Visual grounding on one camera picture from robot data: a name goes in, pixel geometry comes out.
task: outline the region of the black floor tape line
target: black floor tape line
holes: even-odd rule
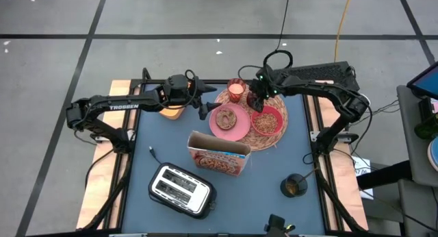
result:
[[[0,39],[87,39],[88,34],[0,34]],[[177,40],[177,39],[279,39],[279,34],[93,34],[92,39]],[[336,34],[283,34],[282,39],[335,40]],[[438,40],[438,35],[353,35],[341,34],[340,40]]]
[[[105,2],[106,0],[100,0],[99,5],[97,6],[96,14],[94,15],[90,31],[88,32],[88,37],[83,45],[81,55],[79,56],[75,72],[73,73],[73,78],[70,82],[70,86],[68,87],[68,91],[64,99],[64,104],[62,105],[60,115],[58,116],[56,121],[55,129],[50,138],[49,146],[47,147],[46,154],[44,155],[44,159],[42,160],[40,171],[38,172],[38,176],[30,194],[29,201],[27,202],[23,217],[21,218],[20,225],[18,226],[18,229],[16,231],[16,237],[23,237],[26,235],[27,228],[29,227],[32,215],[34,214],[38,198],[41,194],[42,186],[44,185],[47,173],[49,172],[50,163],[52,162],[57,142],[60,139],[62,127],[64,126],[64,121],[66,119],[65,108],[71,104],[73,95],[75,94],[76,86],[79,81],[79,77],[81,76],[83,65],[85,64],[88,51],[90,50],[92,35],[96,31],[97,24],[102,15],[102,10]]]
[[[432,54],[432,51],[430,51],[429,46],[427,45],[427,42],[425,41],[423,37],[423,33],[420,29],[420,26],[417,23],[417,20],[415,20],[415,17],[412,13],[411,8],[409,7],[407,0],[400,0],[402,3],[403,9],[406,12],[406,15],[408,16],[409,22],[412,25],[413,31],[415,32],[415,35],[420,37],[420,45],[423,49],[424,55],[426,56],[426,59],[430,65],[435,63],[435,58]]]

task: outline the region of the monitor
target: monitor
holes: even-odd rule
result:
[[[438,62],[413,78],[407,87],[415,94],[438,99]]]

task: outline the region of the woven plate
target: woven plate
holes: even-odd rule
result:
[[[249,87],[246,86],[246,90],[240,99],[240,101],[236,104],[242,106],[246,111],[248,111],[249,116],[253,114],[254,110],[246,104],[246,96],[248,95]],[[223,90],[215,100],[216,103],[232,103],[230,102],[228,90]],[[283,128],[276,136],[266,137],[258,134],[254,128],[251,126],[248,134],[238,142],[243,142],[244,144],[250,145],[253,151],[261,151],[262,149],[267,149],[272,145],[275,145],[283,134],[286,132],[287,127],[287,109],[285,106],[285,102],[279,97],[270,98],[265,100],[265,105],[272,106],[276,108],[281,115],[283,116]]]

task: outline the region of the blue table surface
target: blue table surface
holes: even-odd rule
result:
[[[214,102],[225,85],[214,87],[218,91],[204,94],[204,102]],[[284,136],[276,147],[253,151],[239,177],[197,168],[188,153],[187,140],[193,130],[212,135],[209,116],[199,120],[198,110],[191,106],[175,121],[142,112],[122,233],[263,234],[269,215],[276,214],[296,226],[293,234],[323,234],[315,175],[307,178],[309,188],[302,197],[287,198],[280,191],[281,181],[289,174],[305,175],[312,170],[302,163],[304,154],[311,152],[302,96],[283,100],[289,113]],[[173,163],[213,184],[218,192],[216,209],[207,218],[193,219],[149,199],[148,184],[159,166],[149,146],[161,162]]]

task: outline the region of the cup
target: cup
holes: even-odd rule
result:
[[[280,190],[286,197],[299,197],[307,192],[307,181],[300,174],[291,174],[281,182]]]
[[[246,84],[242,79],[230,79],[227,84],[230,101],[237,103],[245,92]]]

